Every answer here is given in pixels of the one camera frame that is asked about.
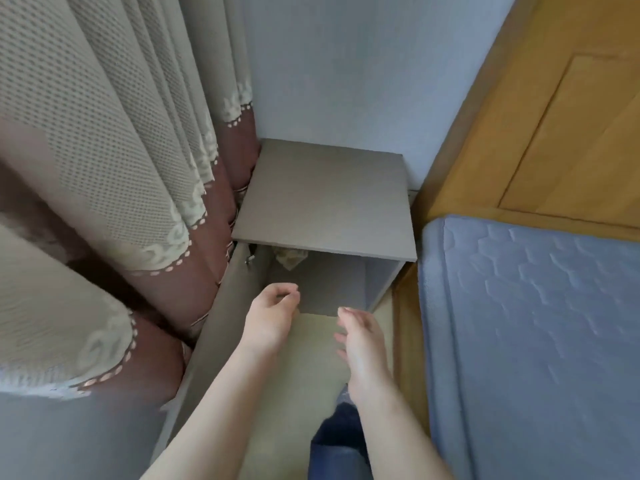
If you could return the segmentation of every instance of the blue mattress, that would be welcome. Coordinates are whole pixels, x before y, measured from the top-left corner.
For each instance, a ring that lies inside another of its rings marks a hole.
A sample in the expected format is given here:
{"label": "blue mattress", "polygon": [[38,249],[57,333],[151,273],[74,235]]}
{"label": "blue mattress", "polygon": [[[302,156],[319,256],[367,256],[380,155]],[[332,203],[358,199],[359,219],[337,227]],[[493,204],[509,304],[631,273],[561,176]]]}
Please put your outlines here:
{"label": "blue mattress", "polygon": [[640,244],[437,219],[420,306],[458,480],[640,478]]}

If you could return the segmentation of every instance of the hand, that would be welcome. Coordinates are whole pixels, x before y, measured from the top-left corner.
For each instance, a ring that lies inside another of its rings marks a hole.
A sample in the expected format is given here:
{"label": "hand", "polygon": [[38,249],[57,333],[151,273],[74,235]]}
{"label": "hand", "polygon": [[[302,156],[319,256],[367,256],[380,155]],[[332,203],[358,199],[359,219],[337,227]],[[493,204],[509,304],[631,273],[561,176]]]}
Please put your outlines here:
{"label": "hand", "polygon": [[363,397],[375,393],[379,387],[393,385],[387,366],[385,336],[372,314],[353,308],[338,308],[338,325],[347,333],[333,336],[345,345],[346,350],[337,352],[351,370],[349,395],[358,405]]}
{"label": "hand", "polygon": [[240,345],[261,355],[275,355],[289,335],[299,302],[298,285],[268,285],[251,304]]}

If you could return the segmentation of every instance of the person's right arm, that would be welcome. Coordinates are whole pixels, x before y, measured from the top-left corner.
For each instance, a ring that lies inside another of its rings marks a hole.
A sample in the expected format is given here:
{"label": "person's right arm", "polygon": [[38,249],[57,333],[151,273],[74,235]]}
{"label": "person's right arm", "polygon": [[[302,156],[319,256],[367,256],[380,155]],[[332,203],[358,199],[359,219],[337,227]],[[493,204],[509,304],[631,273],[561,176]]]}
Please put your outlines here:
{"label": "person's right arm", "polygon": [[346,330],[335,339],[345,345],[338,354],[351,369],[349,395],[360,414],[374,478],[452,480],[391,377],[373,315],[341,307],[338,325]]}

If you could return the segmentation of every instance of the foot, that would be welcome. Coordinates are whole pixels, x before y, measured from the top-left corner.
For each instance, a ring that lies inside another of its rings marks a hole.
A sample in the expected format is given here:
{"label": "foot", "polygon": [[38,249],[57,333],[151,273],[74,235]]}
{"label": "foot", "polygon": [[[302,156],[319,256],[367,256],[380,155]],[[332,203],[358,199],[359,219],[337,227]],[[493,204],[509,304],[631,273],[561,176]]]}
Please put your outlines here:
{"label": "foot", "polygon": [[352,406],[355,406],[355,404],[351,400],[351,396],[349,395],[349,385],[348,384],[344,385],[344,387],[340,391],[340,394],[338,394],[338,398],[335,400],[335,405],[336,406],[339,406],[342,403],[347,403],[347,404],[350,404]]}

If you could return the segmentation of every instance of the forearm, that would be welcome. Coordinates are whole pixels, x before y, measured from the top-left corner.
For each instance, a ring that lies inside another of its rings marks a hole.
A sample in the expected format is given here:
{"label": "forearm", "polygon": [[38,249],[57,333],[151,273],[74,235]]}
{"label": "forearm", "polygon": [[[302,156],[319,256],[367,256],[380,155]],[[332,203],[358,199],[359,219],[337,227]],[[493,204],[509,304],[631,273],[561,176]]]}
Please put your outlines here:
{"label": "forearm", "polygon": [[393,382],[356,404],[376,480],[453,480]]}
{"label": "forearm", "polygon": [[241,343],[142,480],[235,480],[274,361]]}

